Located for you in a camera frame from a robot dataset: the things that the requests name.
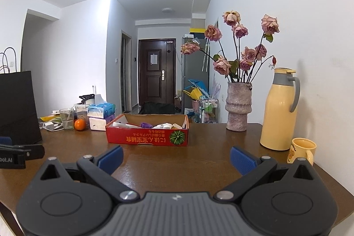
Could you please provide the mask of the purple jar lid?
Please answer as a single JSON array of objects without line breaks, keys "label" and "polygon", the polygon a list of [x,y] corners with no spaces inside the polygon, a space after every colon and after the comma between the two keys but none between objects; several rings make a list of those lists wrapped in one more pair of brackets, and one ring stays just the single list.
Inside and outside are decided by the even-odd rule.
[{"label": "purple jar lid", "polygon": [[144,128],[144,129],[150,129],[153,127],[153,125],[149,124],[149,123],[145,123],[145,122],[142,122],[140,124],[141,128]]}]

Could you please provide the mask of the grey tape roll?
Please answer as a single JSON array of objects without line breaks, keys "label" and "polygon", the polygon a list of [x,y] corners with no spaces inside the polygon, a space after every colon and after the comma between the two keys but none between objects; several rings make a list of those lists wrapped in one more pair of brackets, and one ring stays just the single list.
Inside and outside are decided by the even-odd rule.
[{"label": "grey tape roll", "polygon": [[115,128],[130,128],[129,124],[120,122],[113,122],[112,126]]}]

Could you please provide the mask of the cream cube charger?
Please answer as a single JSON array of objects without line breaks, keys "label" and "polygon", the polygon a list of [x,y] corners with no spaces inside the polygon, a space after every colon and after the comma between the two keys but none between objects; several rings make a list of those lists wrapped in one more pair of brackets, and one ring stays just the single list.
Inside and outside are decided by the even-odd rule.
[{"label": "cream cube charger", "polygon": [[172,129],[173,128],[173,124],[171,124],[171,123],[163,123],[163,124],[159,124],[158,127],[161,128],[161,129]]}]

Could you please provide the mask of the black paper bag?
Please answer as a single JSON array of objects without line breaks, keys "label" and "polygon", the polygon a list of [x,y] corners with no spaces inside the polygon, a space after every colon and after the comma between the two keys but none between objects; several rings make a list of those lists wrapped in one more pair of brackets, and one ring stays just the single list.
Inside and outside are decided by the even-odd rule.
[{"label": "black paper bag", "polygon": [[12,72],[5,52],[1,53],[1,136],[12,145],[42,141],[30,71]]}]

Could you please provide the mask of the yellow thermos jug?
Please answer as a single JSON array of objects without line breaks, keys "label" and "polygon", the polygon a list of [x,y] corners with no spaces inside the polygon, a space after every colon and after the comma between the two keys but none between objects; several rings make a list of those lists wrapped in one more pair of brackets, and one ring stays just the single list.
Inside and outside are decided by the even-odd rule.
[{"label": "yellow thermos jug", "polygon": [[297,105],[301,85],[296,71],[276,68],[265,103],[260,144],[267,149],[286,151],[290,148],[295,130]]}]

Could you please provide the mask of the orange fruit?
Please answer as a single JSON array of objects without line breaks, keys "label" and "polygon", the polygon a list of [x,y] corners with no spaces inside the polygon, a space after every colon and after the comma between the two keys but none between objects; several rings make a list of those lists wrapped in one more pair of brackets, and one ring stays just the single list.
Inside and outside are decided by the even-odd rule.
[{"label": "orange fruit", "polygon": [[77,131],[83,131],[83,130],[86,129],[86,127],[87,127],[86,122],[85,122],[85,120],[82,119],[82,118],[78,118],[78,119],[74,122],[74,128],[75,128],[75,130],[77,130]]}]

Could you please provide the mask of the white power adapter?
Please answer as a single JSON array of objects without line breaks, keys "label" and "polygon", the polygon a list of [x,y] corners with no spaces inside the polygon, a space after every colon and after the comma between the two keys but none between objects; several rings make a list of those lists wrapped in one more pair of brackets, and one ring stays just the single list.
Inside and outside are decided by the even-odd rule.
[{"label": "white power adapter", "polygon": [[63,130],[63,125],[61,122],[45,122],[43,123],[42,128],[44,130],[54,132],[54,131]]}]

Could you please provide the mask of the clear food container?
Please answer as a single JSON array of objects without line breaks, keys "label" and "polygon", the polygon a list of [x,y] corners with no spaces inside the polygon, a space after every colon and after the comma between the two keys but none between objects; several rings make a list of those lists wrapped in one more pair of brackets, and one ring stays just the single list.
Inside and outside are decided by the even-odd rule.
[{"label": "clear food container", "polygon": [[75,110],[76,119],[83,119],[85,122],[89,121],[88,105],[86,105],[86,104],[75,104],[74,110]]}]

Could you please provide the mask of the pink textured vase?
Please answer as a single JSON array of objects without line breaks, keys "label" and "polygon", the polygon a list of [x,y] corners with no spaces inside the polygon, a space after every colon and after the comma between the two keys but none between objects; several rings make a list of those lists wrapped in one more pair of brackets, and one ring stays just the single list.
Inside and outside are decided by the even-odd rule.
[{"label": "pink textured vase", "polygon": [[247,130],[248,114],[252,112],[253,86],[249,83],[228,83],[225,109],[228,112],[226,128],[234,132]]}]

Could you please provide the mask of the yellow bear mug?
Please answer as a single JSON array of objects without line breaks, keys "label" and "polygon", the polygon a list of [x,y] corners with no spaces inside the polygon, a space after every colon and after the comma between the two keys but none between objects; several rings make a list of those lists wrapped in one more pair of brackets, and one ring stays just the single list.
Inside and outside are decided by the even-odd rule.
[{"label": "yellow bear mug", "polygon": [[315,142],[306,138],[292,139],[291,147],[287,156],[287,163],[293,163],[297,158],[307,159],[311,165],[314,164],[314,155],[317,149]]}]

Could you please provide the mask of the glass cup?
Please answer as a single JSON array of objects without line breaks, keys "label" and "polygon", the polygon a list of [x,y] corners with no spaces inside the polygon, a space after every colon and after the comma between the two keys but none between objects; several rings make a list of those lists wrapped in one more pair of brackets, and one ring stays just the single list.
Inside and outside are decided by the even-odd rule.
[{"label": "glass cup", "polygon": [[59,110],[59,115],[64,130],[74,129],[74,109],[72,108],[61,109]]}]

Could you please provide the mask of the black bag on floor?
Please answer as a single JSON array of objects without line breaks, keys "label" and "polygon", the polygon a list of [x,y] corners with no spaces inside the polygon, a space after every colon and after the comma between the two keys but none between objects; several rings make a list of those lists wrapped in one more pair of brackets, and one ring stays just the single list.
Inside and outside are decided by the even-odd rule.
[{"label": "black bag on floor", "polygon": [[175,114],[175,106],[170,103],[145,102],[139,114]]}]

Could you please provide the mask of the dried pink roses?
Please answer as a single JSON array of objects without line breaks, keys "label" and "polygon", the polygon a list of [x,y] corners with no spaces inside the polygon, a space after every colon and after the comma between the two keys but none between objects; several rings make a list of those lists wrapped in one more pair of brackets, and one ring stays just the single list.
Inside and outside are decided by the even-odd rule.
[{"label": "dried pink roses", "polygon": [[222,33],[215,25],[207,26],[204,31],[206,44],[215,42],[219,44],[221,52],[211,55],[206,48],[202,48],[197,40],[188,41],[181,45],[181,54],[191,55],[200,51],[208,60],[212,61],[213,69],[228,79],[231,83],[251,84],[259,73],[261,67],[269,60],[269,67],[274,69],[277,64],[275,56],[268,55],[263,41],[273,42],[274,34],[280,32],[280,25],[276,17],[265,14],[261,19],[262,36],[259,44],[254,48],[241,47],[241,39],[248,36],[248,29],[241,23],[240,13],[226,11],[223,22],[232,31],[232,40],[235,48],[235,57],[228,59],[221,44]]}]

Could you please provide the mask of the grey refrigerator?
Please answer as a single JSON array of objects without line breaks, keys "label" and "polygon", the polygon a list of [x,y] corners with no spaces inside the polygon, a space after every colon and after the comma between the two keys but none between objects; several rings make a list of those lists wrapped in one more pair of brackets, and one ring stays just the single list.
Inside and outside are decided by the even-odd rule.
[{"label": "grey refrigerator", "polygon": [[[182,38],[183,39],[183,44],[187,43],[188,41],[192,41],[194,38],[196,38],[200,42],[200,47],[201,49],[205,49],[205,36],[203,33],[193,33],[193,38]],[[190,55],[184,55],[182,54],[182,90],[185,90],[187,88],[187,91],[190,91],[191,89],[188,89],[188,87],[191,85],[189,82],[189,79],[194,79],[203,82],[203,84],[206,87],[206,90],[208,91],[209,89],[209,69],[206,71],[206,65],[209,64],[209,58],[207,58],[204,61],[204,56],[207,58],[207,56],[200,51],[194,52],[193,54]],[[182,112],[185,112],[186,108],[192,108],[192,99],[182,92]]]}]

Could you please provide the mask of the dark brown door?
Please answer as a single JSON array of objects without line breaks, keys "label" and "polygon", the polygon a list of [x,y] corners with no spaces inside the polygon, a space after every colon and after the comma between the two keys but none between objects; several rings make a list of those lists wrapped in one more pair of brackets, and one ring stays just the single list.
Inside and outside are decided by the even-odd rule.
[{"label": "dark brown door", "polygon": [[176,88],[176,40],[139,40],[139,104],[174,103]]}]

